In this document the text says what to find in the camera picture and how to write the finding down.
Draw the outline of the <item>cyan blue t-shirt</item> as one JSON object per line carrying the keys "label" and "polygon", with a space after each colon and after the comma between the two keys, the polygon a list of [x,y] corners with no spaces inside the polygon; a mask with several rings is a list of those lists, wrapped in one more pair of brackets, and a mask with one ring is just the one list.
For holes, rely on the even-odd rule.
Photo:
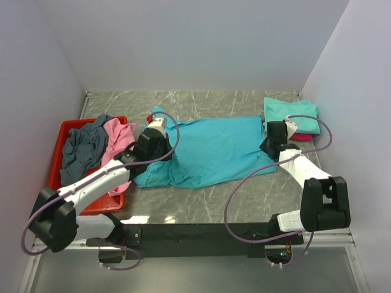
{"label": "cyan blue t-shirt", "polygon": [[134,179],[137,187],[198,189],[243,179],[254,170],[258,175],[276,170],[259,148],[264,141],[261,115],[168,120],[166,134],[175,148],[172,158],[150,164]]}

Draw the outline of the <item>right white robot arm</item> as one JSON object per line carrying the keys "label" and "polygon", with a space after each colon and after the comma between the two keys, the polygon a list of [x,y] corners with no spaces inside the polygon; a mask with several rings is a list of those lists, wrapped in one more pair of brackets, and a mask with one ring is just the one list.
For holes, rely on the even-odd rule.
{"label": "right white robot arm", "polygon": [[300,209],[279,214],[268,228],[271,241],[281,244],[293,231],[326,231],[347,228],[351,223],[348,186],[341,176],[331,176],[312,163],[288,139],[297,130],[291,120],[266,124],[260,149],[289,173],[302,188]]}

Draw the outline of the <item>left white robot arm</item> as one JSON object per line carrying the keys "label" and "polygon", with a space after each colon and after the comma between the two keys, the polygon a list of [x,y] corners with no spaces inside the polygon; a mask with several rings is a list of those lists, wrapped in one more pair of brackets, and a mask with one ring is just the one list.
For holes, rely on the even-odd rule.
{"label": "left white robot arm", "polygon": [[125,243],[119,219],[109,214],[82,216],[82,211],[110,190],[130,183],[151,163],[169,160],[171,154],[165,128],[145,128],[137,141],[96,172],[58,190],[42,189],[29,219],[29,230],[53,252],[64,250],[77,239],[99,238],[108,245]]}

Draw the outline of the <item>folded magenta t-shirt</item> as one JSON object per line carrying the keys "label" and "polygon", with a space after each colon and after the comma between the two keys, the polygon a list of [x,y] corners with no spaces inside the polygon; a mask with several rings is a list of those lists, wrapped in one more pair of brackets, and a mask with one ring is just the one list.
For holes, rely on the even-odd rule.
{"label": "folded magenta t-shirt", "polygon": [[[267,121],[265,119],[263,119],[262,122],[263,122],[263,126],[265,128],[265,131],[266,131]],[[293,140],[296,142],[308,142],[308,141],[312,140],[312,138],[313,138],[313,134],[299,133],[298,129],[295,133],[288,132],[288,141]]]}

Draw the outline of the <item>folded mint green t-shirt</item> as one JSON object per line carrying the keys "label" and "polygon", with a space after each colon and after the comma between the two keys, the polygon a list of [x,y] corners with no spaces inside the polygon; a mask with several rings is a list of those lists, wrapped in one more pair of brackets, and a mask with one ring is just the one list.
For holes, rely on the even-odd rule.
{"label": "folded mint green t-shirt", "polygon": [[[290,115],[318,117],[318,107],[306,100],[289,103],[274,98],[264,98],[265,126],[267,122],[282,121]],[[316,120],[296,117],[293,121],[298,125],[296,132],[300,134],[320,134],[320,126]]]}

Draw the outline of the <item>pink t-shirt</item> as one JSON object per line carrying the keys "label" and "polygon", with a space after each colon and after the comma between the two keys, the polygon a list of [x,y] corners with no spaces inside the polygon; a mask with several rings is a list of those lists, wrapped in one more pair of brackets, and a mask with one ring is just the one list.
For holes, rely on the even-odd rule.
{"label": "pink t-shirt", "polygon": [[115,155],[124,151],[131,143],[135,142],[135,123],[122,124],[118,118],[112,118],[103,125],[108,135],[106,150],[101,159],[101,166],[104,167]]}

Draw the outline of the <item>dark grey t-shirt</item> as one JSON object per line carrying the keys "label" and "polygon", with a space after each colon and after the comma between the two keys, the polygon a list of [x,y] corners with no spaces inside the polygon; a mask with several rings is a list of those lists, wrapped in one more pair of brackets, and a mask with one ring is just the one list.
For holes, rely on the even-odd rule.
{"label": "dark grey t-shirt", "polygon": [[79,181],[89,170],[100,166],[109,138],[104,124],[111,119],[110,115],[103,114],[79,129],[69,130],[70,136],[62,149],[60,183],[63,186]]}

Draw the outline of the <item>red plastic bin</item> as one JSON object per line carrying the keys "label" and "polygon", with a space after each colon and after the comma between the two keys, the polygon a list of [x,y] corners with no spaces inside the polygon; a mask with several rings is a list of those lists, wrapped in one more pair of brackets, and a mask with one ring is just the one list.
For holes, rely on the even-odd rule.
{"label": "red plastic bin", "polygon": [[[81,120],[67,120],[61,124],[59,135],[57,137],[57,143],[54,150],[53,163],[49,174],[48,186],[52,189],[59,189],[62,187],[60,181],[60,169],[62,169],[62,150],[65,145],[65,141],[70,137],[69,131],[73,128],[79,129],[86,123],[92,123],[93,119],[81,119]],[[96,215],[105,212],[120,212],[125,207],[125,193],[114,197],[109,196],[108,193],[102,195],[99,199],[88,205],[81,213],[81,215]]]}

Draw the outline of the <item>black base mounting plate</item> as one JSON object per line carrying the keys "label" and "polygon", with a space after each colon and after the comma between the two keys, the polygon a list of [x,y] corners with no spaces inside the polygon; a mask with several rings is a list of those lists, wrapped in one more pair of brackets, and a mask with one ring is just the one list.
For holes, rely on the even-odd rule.
{"label": "black base mounting plate", "polygon": [[284,238],[262,244],[247,244],[232,237],[222,223],[124,224],[114,243],[135,249],[144,258],[192,256],[247,256],[265,258],[267,245],[301,245],[303,237],[287,236],[268,223],[231,223],[239,237],[258,241],[277,235]]}

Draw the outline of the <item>aluminium frame rail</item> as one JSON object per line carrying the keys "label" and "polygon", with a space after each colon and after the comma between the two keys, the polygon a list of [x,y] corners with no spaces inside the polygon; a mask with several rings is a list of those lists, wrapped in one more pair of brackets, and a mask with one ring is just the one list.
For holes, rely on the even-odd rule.
{"label": "aluminium frame rail", "polygon": [[[305,247],[310,240],[310,232],[302,233],[303,244],[296,244],[292,247]],[[73,241],[68,245],[65,250],[76,250],[76,249],[110,249],[107,248],[107,245],[102,245],[99,240],[92,240],[91,243],[87,243],[87,239],[81,239]],[[285,245],[266,245],[266,248],[282,248]],[[328,231],[317,231],[314,232],[312,237],[312,243],[310,248],[331,248],[331,247],[354,247],[355,241],[353,235],[350,232],[349,228],[339,229],[339,230],[328,230]],[[34,239],[31,251],[40,251],[46,248],[46,245],[39,239]]]}

